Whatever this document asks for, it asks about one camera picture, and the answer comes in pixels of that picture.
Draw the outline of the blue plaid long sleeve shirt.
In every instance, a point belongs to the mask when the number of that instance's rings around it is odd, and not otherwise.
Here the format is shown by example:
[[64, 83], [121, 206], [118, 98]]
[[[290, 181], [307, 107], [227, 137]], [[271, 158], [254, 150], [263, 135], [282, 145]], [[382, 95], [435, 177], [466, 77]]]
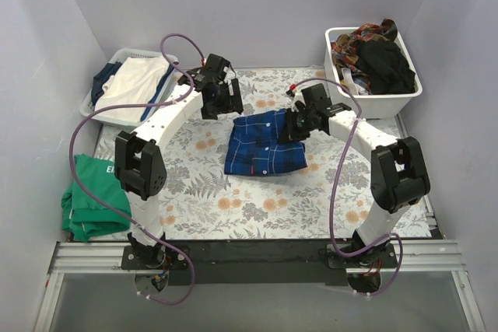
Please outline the blue plaid long sleeve shirt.
[[307, 168], [304, 143], [279, 143], [285, 124], [285, 109], [235, 118], [224, 173], [234, 176], [271, 176]]

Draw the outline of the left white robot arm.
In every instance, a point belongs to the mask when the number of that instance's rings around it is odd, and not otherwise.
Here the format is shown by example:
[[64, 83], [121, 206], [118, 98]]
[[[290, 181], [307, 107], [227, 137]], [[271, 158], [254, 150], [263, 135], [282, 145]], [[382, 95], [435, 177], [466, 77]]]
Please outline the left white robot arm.
[[133, 258], [142, 266], [156, 270], [167, 258], [160, 224], [158, 193], [167, 180], [161, 149], [190, 117], [200, 112], [204, 120], [216, 120], [220, 114], [243, 113], [238, 79], [226, 80], [231, 63], [210, 54], [202, 67], [188, 71], [178, 79], [173, 95], [195, 84], [185, 99], [161, 107], [133, 132], [122, 131], [115, 140], [114, 171], [130, 203], [137, 224], [128, 234]]

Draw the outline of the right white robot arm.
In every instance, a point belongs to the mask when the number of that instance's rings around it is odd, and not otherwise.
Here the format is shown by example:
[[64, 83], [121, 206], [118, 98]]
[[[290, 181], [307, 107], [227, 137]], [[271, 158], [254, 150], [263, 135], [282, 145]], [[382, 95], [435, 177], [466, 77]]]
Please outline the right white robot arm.
[[413, 137], [396, 138], [362, 118], [358, 103], [333, 103], [322, 84], [290, 86], [293, 104], [286, 110], [279, 142], [301, 141], [312, 131], [343, 140], [370, 163], [373, 204], [347, 246], [331, 241], [334, 257], [370, 267], [383, 254], [400, 218], [430, 192], [430, 179], [420, 143]]

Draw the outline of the white crumpled garment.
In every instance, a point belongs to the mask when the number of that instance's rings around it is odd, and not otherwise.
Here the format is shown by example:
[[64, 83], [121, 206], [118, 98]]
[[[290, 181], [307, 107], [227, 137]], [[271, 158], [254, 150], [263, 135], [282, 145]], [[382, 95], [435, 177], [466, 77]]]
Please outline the white crumpled garment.
[[370, 95], [368, 85], [361, 78], [354, 78], [349, 68], [341, 68], [342, 82], [356, 96]]

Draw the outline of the white plastic bin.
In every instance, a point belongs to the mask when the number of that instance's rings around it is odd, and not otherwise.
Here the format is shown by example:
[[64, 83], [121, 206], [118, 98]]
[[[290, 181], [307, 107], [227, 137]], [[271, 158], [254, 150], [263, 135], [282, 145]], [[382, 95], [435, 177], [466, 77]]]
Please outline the white plastic bin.
[[[339, 82], [338, 70], [332, 63], [331, 58], [331, 43], [336, 41], [338, 37], [345, 33], [351, 33], [357, 29], [353, 27], [332, 27], [324, 32], [325, 37], [325, 56], [324, 56], [324, 71], [327, 79], [334, 82]], [[409, 55], [408, 49], [405, 46], [402, 35], [398, 33], [395, 38], [395, 43], [400, 48], [402, 54], [409, 63], [410, 69], [415, 73], [415, 92], [404, 95], [362, 95], [355, 96], [362, 109], [362, 117], [366, 119], [389, 119], [393, 118], [409, 103], [409, 101], [423, 92], [419, 76], [416, 73], [414, 64]]]

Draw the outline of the brown plaid crumpled shirt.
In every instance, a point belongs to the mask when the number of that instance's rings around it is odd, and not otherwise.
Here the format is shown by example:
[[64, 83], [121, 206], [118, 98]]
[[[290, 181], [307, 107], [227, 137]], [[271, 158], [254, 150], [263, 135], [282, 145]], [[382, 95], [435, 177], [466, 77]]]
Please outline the brown plaid crumpled shirt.
[[363, 24], [351, 33], [342, 33], [331, 42], [331, 61], [338, 72], [341, 72], [343, 68], [348, 68], [353, 75], [365, 76], [366, 74], [356, 67], [359, 60], [358, 42], [371, 40], [394, 42], [397, 35], [398, 28], [392, 19], [384, 19], [380, 25]]

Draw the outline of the black crumpled shirt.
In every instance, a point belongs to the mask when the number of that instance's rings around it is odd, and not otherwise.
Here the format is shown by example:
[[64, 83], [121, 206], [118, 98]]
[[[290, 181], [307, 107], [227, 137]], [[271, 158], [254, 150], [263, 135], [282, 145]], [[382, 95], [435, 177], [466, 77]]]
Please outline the black crumpled shirt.
[[358, 40], [355, 66], [365, 73], [374, 95], [414, 93], [415, 72], [397, 44], [389, 40]]

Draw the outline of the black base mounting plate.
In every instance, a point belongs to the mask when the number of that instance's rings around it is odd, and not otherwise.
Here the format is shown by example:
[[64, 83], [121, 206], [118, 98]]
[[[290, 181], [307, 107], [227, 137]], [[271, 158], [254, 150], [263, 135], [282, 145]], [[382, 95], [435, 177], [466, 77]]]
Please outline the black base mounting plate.
[[392, 244], [355, 257], [342, 257], [326, 239], [175, 240], [167, 247], [126, 246], [121, 269], [153, 271], [169, 285], [321, 283], [347, 285], [348, 271], [380, 284], [380, 272], [398, 261]]

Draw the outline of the folded green shirt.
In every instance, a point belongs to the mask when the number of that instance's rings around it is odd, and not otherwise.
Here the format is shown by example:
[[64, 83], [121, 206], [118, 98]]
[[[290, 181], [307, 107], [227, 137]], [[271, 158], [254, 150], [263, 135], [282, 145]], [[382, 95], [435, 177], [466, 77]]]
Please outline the folded green shirt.
[[74, 163], [78, 178], [91, 194], [76, 182], [69, 186], [61, 198], [61, 229], [70, 232], [75, 241], [84, 243], [93, 237], [129, 230], [126, 218], [94, 200], [98, 197], [123, 214], [131, 214], [127, 196], [114, 175], [114, 164], [87, 155], [75, 156]]

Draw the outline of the aluminium rail frame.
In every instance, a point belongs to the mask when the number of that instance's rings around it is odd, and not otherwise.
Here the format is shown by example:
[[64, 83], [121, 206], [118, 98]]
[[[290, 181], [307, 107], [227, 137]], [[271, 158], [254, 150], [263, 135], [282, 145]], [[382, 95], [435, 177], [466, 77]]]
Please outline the aluminium rail frame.
[[[486, 331], [468, 280], [468, 272], [456, 240], [447, 239], [439, 231], [436, 213], [428, 197], [403, 215], [395, 226], [402, 236], [404, 259], [402, 270], [412, 272], [451, 272], [468, 330]], [[119, 258], [125, 246], [124, 233], [98, 236], [89, 243], [59, 243], [50, 266], [51, 273], [123, 273]]]

